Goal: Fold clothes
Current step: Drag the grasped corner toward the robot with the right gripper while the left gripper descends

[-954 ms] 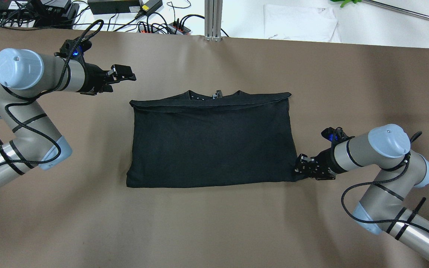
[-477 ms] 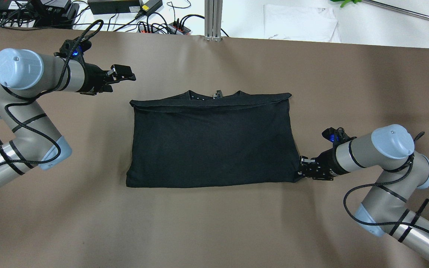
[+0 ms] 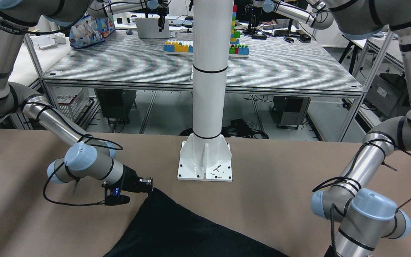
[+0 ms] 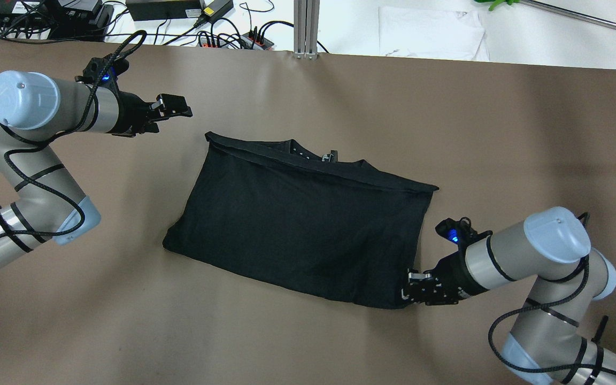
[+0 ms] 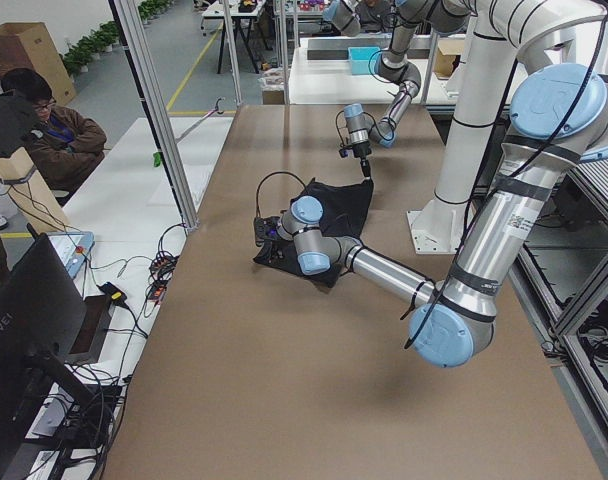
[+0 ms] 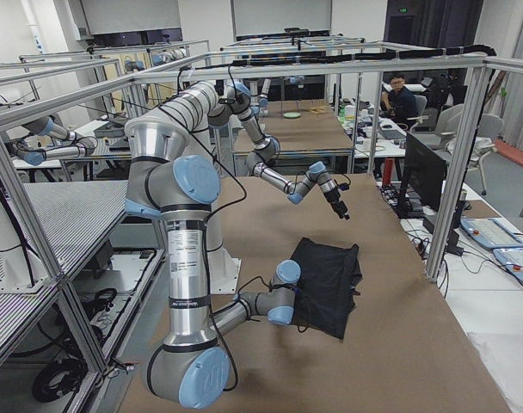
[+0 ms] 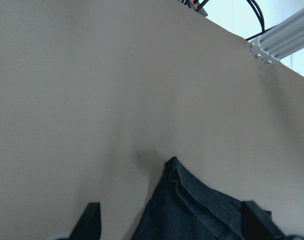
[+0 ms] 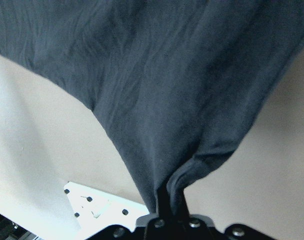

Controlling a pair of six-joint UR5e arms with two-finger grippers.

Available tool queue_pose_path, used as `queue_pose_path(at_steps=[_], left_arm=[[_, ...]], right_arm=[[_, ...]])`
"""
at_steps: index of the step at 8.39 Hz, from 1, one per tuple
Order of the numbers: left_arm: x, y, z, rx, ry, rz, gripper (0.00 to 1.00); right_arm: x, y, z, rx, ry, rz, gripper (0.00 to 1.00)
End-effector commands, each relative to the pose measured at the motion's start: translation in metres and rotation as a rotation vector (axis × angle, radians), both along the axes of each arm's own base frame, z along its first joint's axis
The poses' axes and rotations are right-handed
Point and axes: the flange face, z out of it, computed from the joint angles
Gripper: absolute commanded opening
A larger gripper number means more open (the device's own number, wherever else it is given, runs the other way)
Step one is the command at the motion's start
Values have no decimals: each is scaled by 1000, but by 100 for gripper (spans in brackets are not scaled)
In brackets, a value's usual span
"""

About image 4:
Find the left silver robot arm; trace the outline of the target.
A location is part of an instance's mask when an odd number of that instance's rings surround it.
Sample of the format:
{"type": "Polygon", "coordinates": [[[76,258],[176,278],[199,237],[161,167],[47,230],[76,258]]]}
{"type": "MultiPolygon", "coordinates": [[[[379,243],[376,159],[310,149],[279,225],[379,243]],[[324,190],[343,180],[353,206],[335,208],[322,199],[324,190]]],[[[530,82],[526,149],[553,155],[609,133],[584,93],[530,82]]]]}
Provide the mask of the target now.
{"type": "Polygon", "coordinates": [[[52,239],[67,244],[101,220],[92,200],[51,149],[56,134],[157,133],[157,123],[191,117],[184,97],[154,102],[120,91],[115,74],[67,81],[42,73],[0,73],[0,173],[19,195],[0,207],[0,268],[52,239]]]}

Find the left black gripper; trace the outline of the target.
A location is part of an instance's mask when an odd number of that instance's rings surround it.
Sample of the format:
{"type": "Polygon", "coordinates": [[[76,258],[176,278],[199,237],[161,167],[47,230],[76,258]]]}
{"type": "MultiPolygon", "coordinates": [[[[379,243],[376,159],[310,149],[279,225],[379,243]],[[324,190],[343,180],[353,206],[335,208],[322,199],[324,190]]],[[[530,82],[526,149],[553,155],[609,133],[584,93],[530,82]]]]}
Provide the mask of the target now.
{"type": "Polygon", "coordinates": [[[145,102],[135,94],[119,92],[117,100],[117,136],[134,138],[137,134],[159,133],[156,121],[193,117],[193,112],[183,96],[159,94],[154,102],[145,102]]]}

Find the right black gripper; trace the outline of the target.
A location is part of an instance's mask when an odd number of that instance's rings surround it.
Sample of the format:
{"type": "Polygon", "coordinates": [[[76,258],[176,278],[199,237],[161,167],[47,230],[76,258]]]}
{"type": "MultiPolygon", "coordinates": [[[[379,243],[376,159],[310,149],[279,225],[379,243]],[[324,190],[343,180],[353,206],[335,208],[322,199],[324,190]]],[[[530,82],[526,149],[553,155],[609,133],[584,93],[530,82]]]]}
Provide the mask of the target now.
{"type": "Polygon", "coordinates": [[[472,277],[463,257],[445,257],[432,269],[409,269],[402,300],[406,304],[454,305],[487,290],[472,277]]]}

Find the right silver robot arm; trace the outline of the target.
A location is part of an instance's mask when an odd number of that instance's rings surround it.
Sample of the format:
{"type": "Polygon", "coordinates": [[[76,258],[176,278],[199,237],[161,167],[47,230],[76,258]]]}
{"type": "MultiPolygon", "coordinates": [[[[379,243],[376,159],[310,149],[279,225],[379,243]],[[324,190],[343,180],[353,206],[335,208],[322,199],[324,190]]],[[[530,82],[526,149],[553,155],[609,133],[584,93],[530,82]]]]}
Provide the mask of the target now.
{"type": "Polygon", "coordinates": [[[564,207],[531,214],[500,232],[478,232],[469,218],[445,219],[436,232],[457,246],[427,271],[410,269],[401,298],[426,305],[470,297],[535,277],[524,303],[499,316],[487,339],[494,355],[530,384],[616,384],[616,353],[579,335],[592,302],[616,288],[616,268],[591,241],[589,214],[564,207]]]}

